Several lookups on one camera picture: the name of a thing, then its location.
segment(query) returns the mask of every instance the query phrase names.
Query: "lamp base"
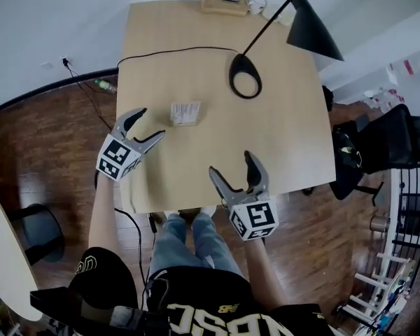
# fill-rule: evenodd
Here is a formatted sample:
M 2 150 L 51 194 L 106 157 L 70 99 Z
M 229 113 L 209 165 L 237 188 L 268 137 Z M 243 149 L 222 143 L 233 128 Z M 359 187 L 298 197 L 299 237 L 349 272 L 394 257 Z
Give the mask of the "lamp base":
M 235 76 L 237 74 L 240 74 L 241 72 L 245 73 L 245 74 L 248 74 L 257 83 L 257 90 L 251 96 L 246 96 L 246 95 L 242 94 L 235 87 Z M 261 83 L 260 74 L 258 73 L 257 69 L 253 65 L 252 61 L 247 56 L 245 56 L 241 53 L 239 53 L 238 55 L 235 56 L 235 58 L 233 59 L 231 65 L 230 65 L 230 68 L 229 68 L 229 84 L 230 84 L 230 88 L 232 89 L 232 91 L 238 97 L 241 97 L 241 98 L 244 98 L 244 99 L 252 99 L 252 98 L 257 97 L 260 94 L 260 92 L 263 88 L 263 85 Z

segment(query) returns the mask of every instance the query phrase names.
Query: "black office chair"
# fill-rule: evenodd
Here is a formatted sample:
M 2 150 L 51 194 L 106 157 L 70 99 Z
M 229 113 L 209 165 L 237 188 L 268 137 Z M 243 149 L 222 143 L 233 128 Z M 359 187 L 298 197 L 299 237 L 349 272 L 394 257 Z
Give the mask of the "black office chair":
M 367 116 L 336 125 L 332 132 L 336 181 L 330 187 L 343 200 L 353 190 L 372 194 L 372 202 L 382 196 L 378 188 L 358 186 L 364 173 L 392 168 L 416 167 L 420 162 L 420 117 L 411 116 L 406 105 L 392 108 L 368 122 Z

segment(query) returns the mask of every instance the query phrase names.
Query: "blue jeans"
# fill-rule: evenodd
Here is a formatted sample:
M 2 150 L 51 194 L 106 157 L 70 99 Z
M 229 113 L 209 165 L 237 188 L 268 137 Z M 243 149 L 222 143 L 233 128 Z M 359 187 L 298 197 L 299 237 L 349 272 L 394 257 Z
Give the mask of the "blue jeans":
M 185 245 L 185 221 L 177 214 L 170 215 L 155 243 L 149 275 L 167 267 L 191 266 L 225 270 L 244 277 L 208 215 L 200 213 L 195 218 L 192 233 L 196 255 Z

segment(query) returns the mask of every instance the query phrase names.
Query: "shirt sleeve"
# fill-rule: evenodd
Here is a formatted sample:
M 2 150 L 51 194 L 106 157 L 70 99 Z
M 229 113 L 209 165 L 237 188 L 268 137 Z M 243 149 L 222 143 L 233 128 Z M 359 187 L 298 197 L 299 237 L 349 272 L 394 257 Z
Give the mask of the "shirt sleeve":
M 98 309 L 138 308 L 137 291 L 124 262 L 105 248 L 89 248 L 79 262 L 69 288 Z
M 268 313 L 294 336 L 333 336 L 317 304 L 285 305 Z

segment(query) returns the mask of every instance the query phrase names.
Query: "light wood tabletop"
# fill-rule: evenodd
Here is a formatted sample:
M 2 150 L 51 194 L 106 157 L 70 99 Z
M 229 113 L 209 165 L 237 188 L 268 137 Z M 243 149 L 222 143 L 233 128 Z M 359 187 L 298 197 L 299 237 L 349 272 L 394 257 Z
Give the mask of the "light wood tabletop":
M 199 12 L 197 1 L 132 4 L 122 57 L 193 46 L 239 52 L 260 31 L 260 16 Z M 312 55 L 286 43 L 288 28 L 273 24 L 249 51 L 263 84 L 255 99 L 237 97 L 228 84 L 234 52 L 191 50 L 129 59 L 120 64 L 117 115 L 146 107 L 129 137 L 166 130 L 136 171 L 121 181 L 122 203 L 137 212 L 220 204 L 208 169 L 234 188 L 246 188 L 244 151 L 269 174 L 271 195 L 335 180 L 330 123 Z M 236 80 L 243 92 L 249 80 Z M 172 127 L 173 103 L 201 101 L 199 123 Z
M 16 314 L 37 321 L 42 313 L 29 303 L 29 292 L 37 290 L 31 266 L 0 205 L 0 298 Z

